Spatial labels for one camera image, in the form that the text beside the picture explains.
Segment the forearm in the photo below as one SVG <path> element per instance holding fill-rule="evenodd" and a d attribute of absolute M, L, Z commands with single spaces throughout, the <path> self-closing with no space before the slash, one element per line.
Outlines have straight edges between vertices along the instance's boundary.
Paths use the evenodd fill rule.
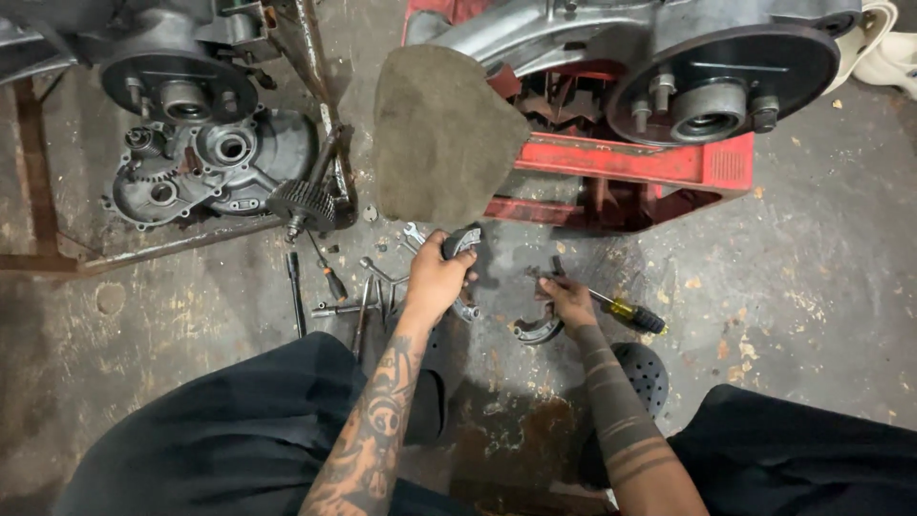
<path fill-rule="evenodd" d="M 431 327 L 405 312 L 300 514 L 388 513 L 398 451 Z"/>
<path fill-rule="evenodd" d="M 592 417 L 624 514 L 704 514 L 700 495 L 631 386 L 598 326 L 576 329 Z"/>

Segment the red metal bracket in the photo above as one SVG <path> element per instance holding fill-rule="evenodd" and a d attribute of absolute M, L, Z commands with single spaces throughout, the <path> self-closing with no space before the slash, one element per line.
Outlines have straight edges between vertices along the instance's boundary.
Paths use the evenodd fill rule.
<path fill-rule="evenodd" d="M 455 25 L 478 15 L 491 0 L 408 0 L 416 10 L 444 13 Z M 613 70 L 616 63 L 603 63 Z M 566 67 L 558 73 L 609 79 Z M 536 132 L 515 168 L 583 177 L 577 204 L 496 196 L 484 215 L 578 230 L 634 233 L 701 208 L 739 198 L 751 190 L 753 134 L 702 146 L 666 149 Z"/>

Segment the hand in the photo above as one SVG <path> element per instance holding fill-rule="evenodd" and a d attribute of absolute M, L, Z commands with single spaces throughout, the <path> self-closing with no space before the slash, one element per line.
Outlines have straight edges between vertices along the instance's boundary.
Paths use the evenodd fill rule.
<path fill-rule="evenodd" d="M 564 321 L 568 335 L 572 336 L 580 326 L 598 324 L 587 286 L 566 276 L 541 278 L 538 284 L 554 299 L 554 313 Z"/>
<path fill-rule="evenodd" d="M 433 231 L 417 251 L 411 262 L 402 320 L 411 318 L 432 328 L 452 306 L 462 287 L 468 284 L 465 274 L 478 259 L 478 254 L 469 249 L 451 260 L 444 260 L 441 250 L 448 236 L 443 230 Z"/>

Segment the yellow-handled screwdriver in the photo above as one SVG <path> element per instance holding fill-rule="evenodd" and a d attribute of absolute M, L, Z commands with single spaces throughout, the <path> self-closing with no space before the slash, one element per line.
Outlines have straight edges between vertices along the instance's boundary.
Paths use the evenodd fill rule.
<path fill-rule="evenodd" d="M 617 297 L 611 299 L 605 297 L 602 294 L 599 294 L 595 290 L 589 289 L 589 294 L 593 299 L 603 304 L 603 308 L 620 315 L 626 320 L 630 321 L 642 331 L 650 331 L 656 335 L 665 335 L 668 331 L 668 325 L 666 322 L 653 313 L 652 310 L 646 307 L 633 307 L 624 302 L 623 299 Z"/>

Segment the tattooed arm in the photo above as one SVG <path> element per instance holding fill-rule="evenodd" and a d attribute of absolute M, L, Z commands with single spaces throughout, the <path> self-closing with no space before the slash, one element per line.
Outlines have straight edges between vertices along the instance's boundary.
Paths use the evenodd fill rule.
<path fill-rule="evenodd" d="M 440 249 L 447 236 L 444 231 L 434 231 L 411 263 L 401 320 L 300 514 L 388 513 L 426 339 L 459 295 L 468 268 L 477 259 L 474 251 L 465 251 L 443 260 Z"/>
<path fill-rule="evenodd" d="M 589 288 L 541 280 L 580 347 L 605 470 L 622 514 L 705 515 L 694 482 L 631 387 L 596 323 Z"/>

